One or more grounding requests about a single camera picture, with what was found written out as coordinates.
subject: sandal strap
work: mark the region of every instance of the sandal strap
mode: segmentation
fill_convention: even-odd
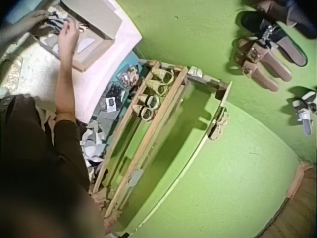
[[[150,100],[151,97],[152,97],[152,95],[148,95],[147,96],[147,98],[146,98],[146,100],[144,102],[145,106],[149,107],[149,100]]]
[[[142,106],[141,109],[140,109],[140,112],[138,114],[138,117],[142,117],[142,111],[144,110],[144,108],[147,108],[146,106]]]

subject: person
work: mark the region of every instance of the person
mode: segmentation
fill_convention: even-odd
[[[32,12],[4,28],[0,32],[0,46],[12,42],[47,17],[46,11]],[[41,128],[32,97],[13,95],[0,101],[0,234],[3,237],[99,238],[109,232],[105,231],[105,221],[87,193],[90,182],[79,144],[72,81],[72,59],[78,38],[79,23],[70,19],[58,40],[60,72],[54,146]]]

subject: black sandal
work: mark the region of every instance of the black sandal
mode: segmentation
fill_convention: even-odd
[[[246,11],[241,24],[259,38],[260,44],[271,47],[270,41],[273,41],[285,51],[294,64],[299,67],[307,65],[305,53],[274,20],[264,17],[259,12]]]

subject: wooden shoe rack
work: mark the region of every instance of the wooden shoe rack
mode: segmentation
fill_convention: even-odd
[[[147,65],[149,68],[173,69],[175,72],[175,81],[172,84],[172,86],[170,86],[168,94],[162,99],[161,106],[156,111],[154,119],[147,123],[149,124],[149,127],[147,128],[147,131],[145,132],[140,144],[138,145],[134,153],[134,156],[132,157],[128,165],[128,168],[126,169],[126,173],[120,178],[120,182],[118,186],[116,186],[115,188],[114,195],[111,196],[111,202],[110,202],[110,205],[106,209],[105,217],[109,216],[113,210],[121,209],[126,203],[127,199],[129,198],[129,195],[131,194],[133,190],[133,188],[131,190],[131,186],[129,185],[129,181],[131,180],[132,173],[137,169],[144,170],[145,167],[149,164],[150,156],[148,155],[151,149],[153,149],[153,147],[155,146],[156,139],[158,138],[160,131],[162,130],[164,125],[166,125],[166,123],[168,122],[173,112],[177,110],[178,106],[180,105],[182,101],[182,97],[186,91],[186,88],[190,83],[189,80],[195,80],[205,84],[206,86],[215,88],[218,96],[221,97],[221,103],[219,106],[220,108],[223,107],[222,102],[226,100],[230,86],[231,86],[231,84],[225,84],[216,79],[215,80],[212,79],[212,80],[209,80],[209,82],[206,82],[204,79],[191,77],[187,74],[188,69],[185,66],[174,66],[174,65],[164,64],[164,63],[158,62],[157,60],[152,60],[152,61],[140,60],[140,63]],[[145,93],[147,89],[146,82],[148,80],[151,80],[152,78],[153,78],[153,75],[150,70],[146,78],[143,80],[138,91],[136,92],[122,121],[117,126],[116,130],[114,131],[112,143],[110,147],[107,149],[107,153],[105,154],[104,162],[102,164],[101,170],[97,177],[93,192],[99,191],[101,183],[103,182],[103,179],[105,177],[104,175],[105,175],[105,172],[107,171],[110,159],[113,157],[114,152],[117,151],[116,147],[119,147],[119,146],[127,147],[130,143],[130,139],[133,137],[136,129],[141,123],[142,119],[137,117],[136,113],[132,109],[132,105],[139,103],[138,96]],[[128,135],[126,135],[125,133],[125,136],[123,138],[122,135],[124,134],[127,128],[130,132],[128,133]],[[115,171],[107,171],[106,179],[103,182],[103,185],[105,187],[111,186],[111,184],[107,181],[107,178],[113,176],[113,173],[115,173]]]

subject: wooden frame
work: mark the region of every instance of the wooden frame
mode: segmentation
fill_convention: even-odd
[[[141,59],[139,61],[140,64],[148,64],[152,68],[162,68],[162,69],[172,69],[175,72],[178,72],[178,76],[171,87],[169,93],[163,100],[161,107],[157,111],[153,121],[150,124],[150,127],[148,128],[146,134],[144,135],[140,145],[137,148],[136,153],[134,154],[126,173],[121,179],[121,182],[119,186],[117,187],[115,194],[111,200],[110,205],[106,209],[105,217],[109,216],[114,209],[121,209],[124,207],[125,203],[128,201],[128,198],[130,197],[134,187],[129,186],[129,180],[131,178],[132,172],[138,168],[138,169],[145,169],[151,162],[150,154],[153,150],[153,148],[156,145],[157,139],[159,137],[159,133],[161,129],[167,124],[169,121],[171,115],[173,112],[178,108],[181,99],[186,91],[186,88],[188,86],[188,80],[199,82],[207,87],[215,88],[216,89],[216,98],[221,100],[221,103],[219,105],[219,109],[224,107],[224,103],[227,100],[228,93],[231,88],[231,84],[227,84],[224,82],[221,82],[218,79],[212,78],[210,76],[204,75],[202,78],[193,77],[187,75],[188,69],[183,66],[175,66],[171,64],[165,64],[165,63],[159,63],[156,60],[145,60]],[[118,142],[121,138],[121,135],[123,134],[127,124],[129,123],[131,117],[134,115],[132,105],[138,103],[138,96],[141,95],[145,89],[146,85],[145,82],[148,80],[151,80],[153,77],[152,73],[149,72],[146,79],[138,89],[135,97],[133,98],[124,118],[122,119],[119,127],[115,130],[113,141],[108,149],[108,152],[106,153],[103,161],[102,168],[99,172],[95,187],[93,192],[97,192],[100,184],[102,182],[102,179],[104,177],[104,173],[106,171],[106,168],[108,166],[108,163],[110,161],[110,158],[118,145]],[[124,142],[124,146],[127,146],[129,144],[130,139],[133,137],[140,120],[137,120],[133,123],[131,132],[128,134],[128,140],[127,142]],[[111,177],[114,175],[115,171],[110,172],[109,181],[107,181],[107,186],[111,185]]]
[[[109,207],[107,208],[105,217],[111,215],[113,209],[115,208],[115,206],[117,204],[119,197],[125,191],[124,188],[126,187],[128,181],[129,181],[129,178],[130,178],[132,171],[137,167],[138,163],[140,162],[140,160],[142,159],[142,157],[144,155],[145,150],[149,146],[150,141],[153,138],[153,135],[156,133],[156,130],[160,127],[160,125],[162,123],[162,119],[163,119],[167,109],[171,105],[177,91],[179,90],[179,88],[183,84],[184,79],[186,78],[187,72],[188,72],[188,69],[183,67],[182,70],[180,71],[180,73],[178,74],[172,88],[170,89],[169,93],[167,94],[163,103],[161,104],[157,114],[154,117],[154,120],[151,122],[151,125],[150,125],[148,131],[146,132],[145,136],[143,137],[141,144],[139,145],[133,159],[131,160],[131,163],[129,164],[127,172],[125,173],[125,175],[121,179],[121,183],[120,183],[119,187],[117,188],[117,190],[114,194],[114,197],[111,200]]]
[[[153,68],[159,68],[159,62],[154,60],[153,62],[151,62],[151,64],[153,65]],[[104,173],[106,171],[107,165],[109,163],[109,160],[111,158],[112,153],[114,152],[114,149],[117,146],[117,143],[119,142],[119,139],[124,131],[124,129],[126,128],[128,122],[130,121],[132,115],[133,115],[133,109],[132,109],[132,105],[136,104],[138,102],[138,96],[141,95],[144,90],[146,89],[146,85],[145,82],[148,80],[151,80],[153,77],[152,73],[149,72],[149,74],[147,75],[147,77],[145,78],[145,80],[143,81],[142,85],[139,87],[137,93],[135,94],[126,114],[124,115],[120,125],[115,129],[114,131],[114,137],[113,137],[113,141],[107,151],[107,153],[104,156],[104,161],[103,161],[103,165],[99,171],[93,192],[98,192],[98,189],[100,187],[100,184],[102,182]]]

